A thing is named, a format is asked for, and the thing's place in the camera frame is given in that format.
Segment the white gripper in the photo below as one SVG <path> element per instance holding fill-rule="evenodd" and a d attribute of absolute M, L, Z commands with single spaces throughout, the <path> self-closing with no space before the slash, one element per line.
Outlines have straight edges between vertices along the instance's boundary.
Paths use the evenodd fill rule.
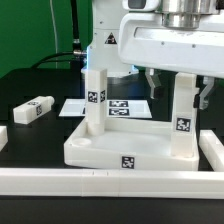
<path fill-rule="evenodd" d="M 214 77 L 224 78 L 224 11 L 203 16 L 195 30 L 165 28 L 160 14 L 128 13 L 120 24 L 118 54 L 124 63 L 149 67 L 145 77 L 152 99 L 164 92 L 156 69 L 203 75 L 204 89 L 193 107 L 205 110 Z"/>

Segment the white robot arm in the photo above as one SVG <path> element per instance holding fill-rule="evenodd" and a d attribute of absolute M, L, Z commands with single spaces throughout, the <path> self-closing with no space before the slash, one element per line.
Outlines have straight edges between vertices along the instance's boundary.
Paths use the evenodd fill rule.
<path fill-rule="evenodd" d="M 153 98 L 160 70 L 201 75 L 196 106 L 207 107 L 215 80 L 224 79 L 224 0 L 92 0 L 92 7 L 88 69 L 123 78 L 144 67 Z"/>

